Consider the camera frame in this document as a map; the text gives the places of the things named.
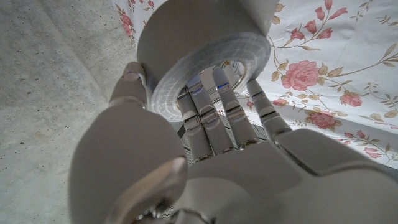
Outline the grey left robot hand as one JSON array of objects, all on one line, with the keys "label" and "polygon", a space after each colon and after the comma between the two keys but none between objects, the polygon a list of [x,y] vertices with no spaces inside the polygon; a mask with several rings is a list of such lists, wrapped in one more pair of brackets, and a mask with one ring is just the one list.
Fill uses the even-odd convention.
[{"label": "grey left robot hand", "polygon": [[267,139],[256,141],[222,69],[213,78],[237,144],[210,109],[199,79],[180,98],[194,159],[163,117],[146,109],[144,70],[126,65],[109,106],[78,143],[70,168],[72,223],[396,223],[397,181],[381,165],[309,129],[290,129],[258,82],[248,91]]}]

